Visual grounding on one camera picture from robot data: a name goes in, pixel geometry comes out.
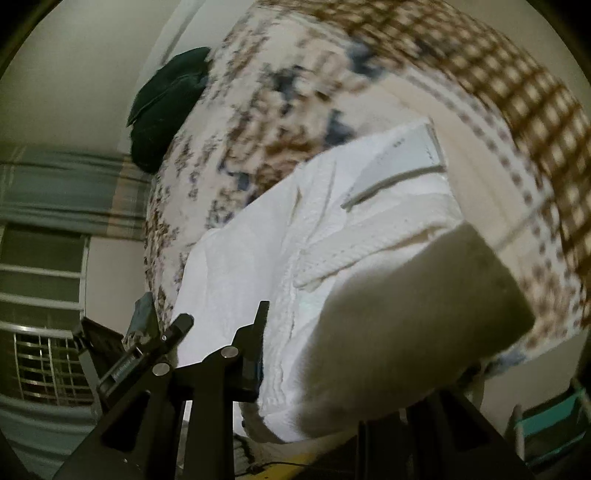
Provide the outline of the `dark green pillow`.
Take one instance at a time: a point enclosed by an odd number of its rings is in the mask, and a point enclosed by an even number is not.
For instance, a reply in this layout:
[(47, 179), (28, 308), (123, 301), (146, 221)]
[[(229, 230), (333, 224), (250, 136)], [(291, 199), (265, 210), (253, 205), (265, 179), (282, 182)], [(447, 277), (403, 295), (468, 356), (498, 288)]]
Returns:
[(136, 94), (127, 126), (131, 160), (143, 172), (158, 172), (172, 139), (204, 93), (209, 52), (198, 47), (174, 56)]

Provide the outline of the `white pants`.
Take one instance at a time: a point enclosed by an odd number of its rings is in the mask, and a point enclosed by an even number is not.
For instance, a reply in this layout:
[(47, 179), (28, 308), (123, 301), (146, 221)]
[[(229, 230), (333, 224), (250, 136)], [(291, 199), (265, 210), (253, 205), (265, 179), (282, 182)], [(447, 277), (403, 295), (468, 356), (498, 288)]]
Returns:
[(325, 437), (455, 383), (534, 326), (524, 293), (452, 192), (432, 123), (332, 148), (205, 233), (174, 310), (180, 365), (269, 304), (263, 381), (233, 426), (259, 442)]

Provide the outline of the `striped green curtain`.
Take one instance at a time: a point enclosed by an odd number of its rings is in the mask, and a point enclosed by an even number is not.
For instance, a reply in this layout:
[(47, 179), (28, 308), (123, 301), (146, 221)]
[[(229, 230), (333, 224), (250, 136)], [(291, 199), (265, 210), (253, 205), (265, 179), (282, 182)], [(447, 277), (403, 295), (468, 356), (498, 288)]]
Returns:
[(125, 156), (1, 145), (3, 222), (140, 241), (150, 186)]

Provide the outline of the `floral cream blanket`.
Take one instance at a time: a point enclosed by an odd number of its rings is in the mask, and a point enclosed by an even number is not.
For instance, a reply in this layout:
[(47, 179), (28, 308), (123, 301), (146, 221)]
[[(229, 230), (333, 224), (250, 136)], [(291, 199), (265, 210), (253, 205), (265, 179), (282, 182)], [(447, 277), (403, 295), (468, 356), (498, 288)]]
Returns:
[(532, 360), (590, 323), (590, 122), (566, 85), (443, 1), (259, 1), (211, 51), (204, 94), (166, 148), (145, 226), (161, 323), (190, 247), (332, 147), (427, 117), (467, 217), (508, 247)]

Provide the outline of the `green and white rack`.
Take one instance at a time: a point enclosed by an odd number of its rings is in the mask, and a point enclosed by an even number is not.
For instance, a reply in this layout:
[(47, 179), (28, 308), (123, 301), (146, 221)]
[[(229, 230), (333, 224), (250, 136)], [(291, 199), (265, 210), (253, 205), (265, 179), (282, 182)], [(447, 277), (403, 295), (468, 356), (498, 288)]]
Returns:
[(524, 410), (517, 404), (505, 433), (521, 460), (532, 469), (563, 459), (590, 439), (590, 397), (576, 377), (556, 397)]

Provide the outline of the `window with metal grille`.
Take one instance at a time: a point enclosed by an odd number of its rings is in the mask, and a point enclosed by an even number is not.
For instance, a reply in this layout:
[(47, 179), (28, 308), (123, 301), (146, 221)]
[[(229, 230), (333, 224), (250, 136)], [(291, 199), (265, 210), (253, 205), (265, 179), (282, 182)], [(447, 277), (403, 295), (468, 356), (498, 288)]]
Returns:
[(86, 313), (89, 239), (1, 227), (1, 394), (89, 406), (93, 395), (73, 333)]

